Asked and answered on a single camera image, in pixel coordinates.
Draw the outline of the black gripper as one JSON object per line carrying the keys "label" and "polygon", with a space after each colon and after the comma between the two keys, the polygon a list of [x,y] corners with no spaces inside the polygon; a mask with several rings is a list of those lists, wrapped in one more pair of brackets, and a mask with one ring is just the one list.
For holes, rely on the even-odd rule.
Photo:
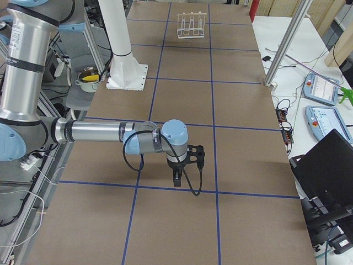
{"label": "black gripper", "polygon": [[173,171],[173,185],[174,187],[181,186],[181,180],[183,176],[184,163],[182,162],[172,162],[167,160],[168,166]]}

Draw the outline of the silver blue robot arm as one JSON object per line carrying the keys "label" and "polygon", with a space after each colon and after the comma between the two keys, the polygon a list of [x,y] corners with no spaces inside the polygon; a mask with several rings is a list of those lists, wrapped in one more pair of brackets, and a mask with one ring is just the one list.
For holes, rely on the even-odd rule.
{"label": "silver blue robot arm", "polygon": [[188,131],[180,120],[161,128],[152,122],[88,123],[65,118],[41,118],[38,100],[53,31],[84,31],[83,1],[10,1],[13,18],[1,96],[1,161],[22,158],[49,144],[75,141],[122,142],[124,155],[164,152],[181,185],[190,162]]}

